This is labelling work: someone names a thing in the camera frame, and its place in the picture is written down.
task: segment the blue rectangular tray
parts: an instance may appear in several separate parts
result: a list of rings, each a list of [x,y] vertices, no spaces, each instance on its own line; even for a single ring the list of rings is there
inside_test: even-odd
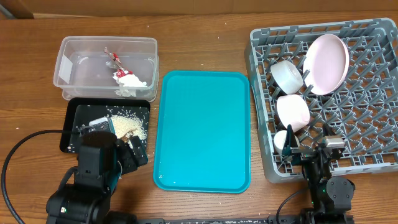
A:
[[[154,181],[164,190],[244,192],[251,181],[250,92],[236,72],[169,72]]]

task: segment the wood grain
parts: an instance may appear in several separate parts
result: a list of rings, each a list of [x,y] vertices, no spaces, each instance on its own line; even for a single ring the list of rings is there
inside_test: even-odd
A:
[[[243,50],[255,28],[390,17],[398,12],[322,12],[224,16],[144,16],[0,21],[0,163],[23,137],[42,129],[61,129],[68,102],[52,83],[61,41],[69,35],[154,37],[159,45],[158,97],[150,112],[149,164],[125,175],[111,208],[139,218],[242,218],[275,214],[279,204],[305,183],[272,184],[264,177],[257,118],[251,96],[252,182],[242,194],[166,192],[152,180],[159,95],[164,75],[176,69],[237,71],[246,74]],[[59,134],[37,136],[13,156],[7,171],[12,204],[26,223],[45,223],[45,204],[76,158],[58,149]],[[356,223],[397,223],[398,175],[348,177],[357,186]],[[309,207],[309,195],[289,202],[282,214]],[[15,223],[0,202],[0,223]]]

